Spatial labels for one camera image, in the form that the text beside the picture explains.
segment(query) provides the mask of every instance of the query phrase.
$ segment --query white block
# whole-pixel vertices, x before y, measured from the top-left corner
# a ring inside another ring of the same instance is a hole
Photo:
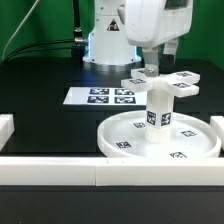
[[[172,82],[167,84],[167,91],[177,97],[197,95],[199,87],[184,82]]]
[[[154,87],[151,79],[125,79],[121,80],[121,86],[134,93],[149,91]]]
[[[0,185],[95,186],[96,163],[100,160],[0,157]]]
[[[0,151],[14,132],[13,115],[0,115]]]
[[[223,186],[223,159],[136,164],[136,186]]]
[[[214,129],[217,136],[222,142],[222,149],[224,150],[224,117],[223,116],[212,116],[210,125]]]
[[[104,164],[96,165],[96,186],[134,186],[134,168],[123,159],[107,159]]]
[[[177,80],[182,82],[187,82],[190,84],[196,84],[200,81],[200,75],[194,72],[183,71],[183,72],[176,72]]]

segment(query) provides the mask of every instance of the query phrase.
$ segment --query white robot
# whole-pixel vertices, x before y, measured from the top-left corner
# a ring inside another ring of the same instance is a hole
[[[145,68],[132,70],[122,87],[146,91],[146,111],[115,115],[98,128],[98,145],[108,157],[151,159],[218,157],[223,117],[203,121],[173,113],[174,96],[196,95],[198,74],[183,71],[159,74],[158,48],[175,58],[178,37],[189,32],[193,0],[126,0],[119,14],[128,42],[143,47]]]
[[[140,67],[141,58],[131,46],[117,7],[124,0],[95,0],[95,27],[89,34],[88,54],[84,66],[107,72],[130,71]]]

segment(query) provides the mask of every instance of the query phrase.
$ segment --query white round tray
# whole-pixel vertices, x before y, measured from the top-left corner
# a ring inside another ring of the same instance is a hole
[[[168,143],[145,140],[145,113],[133,111],[112,116],[98,128],[98,146],[107,157],[144,157],[149,159],[214,158],[221,141],[205,122],[173,113]]]

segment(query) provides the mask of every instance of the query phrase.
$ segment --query white stand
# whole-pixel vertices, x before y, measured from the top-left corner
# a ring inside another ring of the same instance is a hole
[[[173,113],[174,96],[196,95],[200,79],[192,72],[146,77],[144,69],[132,71],[122,87],[147,91],[146,111],[115,115],[99,126],[98,145],[109,157],[154,159],[218,157],[221,141],[215,131],[198,119]]]

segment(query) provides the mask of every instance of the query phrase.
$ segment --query black tabletop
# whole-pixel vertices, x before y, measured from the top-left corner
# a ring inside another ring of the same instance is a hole
[[[202,60],[177,60],[172,69],[201,75],[197,96],[175,98],[174,111],[209,122],[223,115],[224,72]],[[0,155],[103,156],[97,127],[120,112],[144,106],[63,105],[70,87],[121,87],[130,72],[83,68],[71,58],[18,58],[0,66],[0,113],[14,115],[15,132]]]

